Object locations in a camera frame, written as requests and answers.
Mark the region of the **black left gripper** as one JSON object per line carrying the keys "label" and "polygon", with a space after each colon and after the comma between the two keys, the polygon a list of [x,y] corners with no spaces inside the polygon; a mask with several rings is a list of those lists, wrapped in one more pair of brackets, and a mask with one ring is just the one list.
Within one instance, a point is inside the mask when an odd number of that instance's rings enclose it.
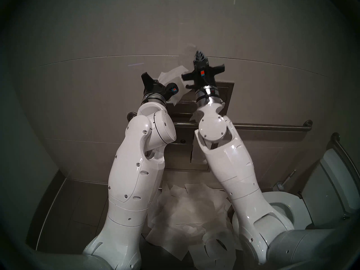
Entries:
{"label": "black left gripper", "polygon": [[158,101],[167,103],[172,97],[172,86],[164,86],[158,80],[154,80],[147,72],[141,75],[144,84],[143,103]]}

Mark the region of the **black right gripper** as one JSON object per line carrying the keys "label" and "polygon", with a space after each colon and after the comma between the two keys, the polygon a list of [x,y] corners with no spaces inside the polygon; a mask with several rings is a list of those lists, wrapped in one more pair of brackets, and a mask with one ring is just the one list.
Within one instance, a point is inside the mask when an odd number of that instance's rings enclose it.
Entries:
{"label": "black right gripper", "polygon": [[208,58],[202,51],[196,51],[194,70],[181,75],[183,81],[193,81],[192,85],[186,84],[187,89],[201,89],[204,86],[216,86],[215,75],[225,71],[225,65],[211,67],[208,65]]}

